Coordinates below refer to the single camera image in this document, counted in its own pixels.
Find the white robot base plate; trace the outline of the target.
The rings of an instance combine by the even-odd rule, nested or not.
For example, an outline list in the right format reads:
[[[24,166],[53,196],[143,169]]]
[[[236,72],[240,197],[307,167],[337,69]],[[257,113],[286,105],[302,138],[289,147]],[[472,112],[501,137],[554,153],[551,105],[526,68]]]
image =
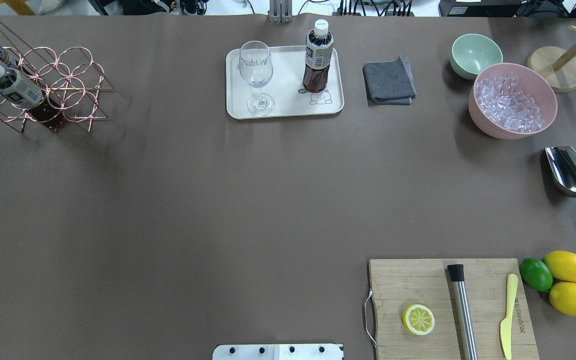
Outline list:
[[[215,347],[213,360],[343,360],[342,344],[336,343],[277,343],[222,344]]]

